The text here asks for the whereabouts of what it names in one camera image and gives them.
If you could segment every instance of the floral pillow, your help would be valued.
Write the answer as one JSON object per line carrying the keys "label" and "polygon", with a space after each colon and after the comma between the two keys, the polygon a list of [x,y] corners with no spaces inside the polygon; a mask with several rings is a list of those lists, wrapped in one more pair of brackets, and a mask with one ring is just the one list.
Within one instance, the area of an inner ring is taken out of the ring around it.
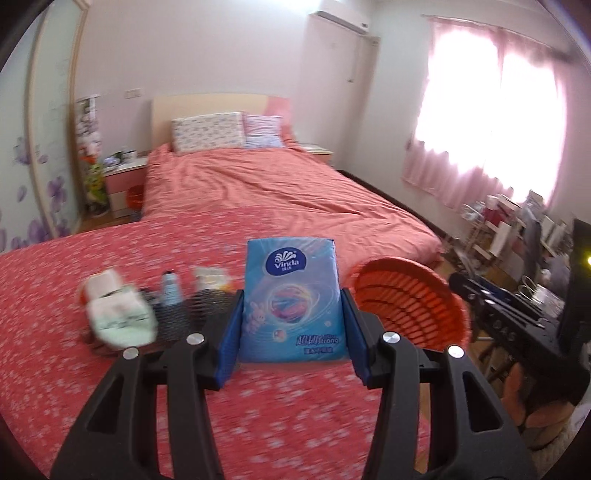
{"label": "floral pillow", "polygon": [[178,155],[213,150],[244,148],[241,112],[213,113],[172,121],[173,147]]}

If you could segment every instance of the small bottle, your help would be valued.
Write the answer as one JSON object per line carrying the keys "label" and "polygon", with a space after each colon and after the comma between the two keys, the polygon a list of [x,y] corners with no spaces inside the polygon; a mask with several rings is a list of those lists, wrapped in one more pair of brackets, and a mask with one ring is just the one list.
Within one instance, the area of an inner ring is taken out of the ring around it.
{"label": "small bottle", "polygon": [[183,301],[183,295],[178,285],[178,277],[172,271],[166,271],[162,275],[161,304],[163,307],[178,305]]}

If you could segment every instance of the vinda logo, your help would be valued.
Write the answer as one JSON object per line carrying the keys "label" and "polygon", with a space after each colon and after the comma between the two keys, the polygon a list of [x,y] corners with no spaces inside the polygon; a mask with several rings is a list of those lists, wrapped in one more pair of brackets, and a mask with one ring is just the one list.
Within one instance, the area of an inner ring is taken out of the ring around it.
{"label": "vinda logo", "polygon": [[304,270],[306,256],[301,250],[294,247],[285,247],[275,250],[267,257],[265,268],[271,275],[278,277],[296,270]]}

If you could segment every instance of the orange basket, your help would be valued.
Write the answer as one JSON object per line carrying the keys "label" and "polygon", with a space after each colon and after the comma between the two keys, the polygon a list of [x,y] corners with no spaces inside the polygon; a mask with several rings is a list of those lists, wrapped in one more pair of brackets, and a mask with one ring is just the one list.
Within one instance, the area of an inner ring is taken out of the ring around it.
{"label": "orange basket", "polygon": [[367,263],[355,280],[360,310],[375,313],[386,330],[415,346],[443,351],[467,348],[470,317],[464,302],[433,270],[405,258]]}

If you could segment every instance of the metal screw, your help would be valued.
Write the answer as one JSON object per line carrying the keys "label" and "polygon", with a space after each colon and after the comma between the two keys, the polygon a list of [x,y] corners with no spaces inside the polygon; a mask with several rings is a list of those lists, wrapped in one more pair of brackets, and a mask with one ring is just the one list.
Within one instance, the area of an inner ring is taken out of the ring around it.
{"label": "metal screw", "polygon": [[123,358],[126,360],[133,360],[139,355],[139,350],[136,347],[130,347],[123,350]]}
{"label": "metal screw", "polygon": [[458,345],[451,345],[447,349],[447,353],[449,353],[453,358],[462,358],[464,356],[464,349]]}
{"label": "metal screw", "polygon": [[201,333],[192,333],[187,337],[189,345],[199,345],[205,341],[205,337]]}
{"label": "metal screw", "polygon": [[386,343],[398,343],[400,341],[400,335],[396,332],[386,332],[382,335],[382,338]]}

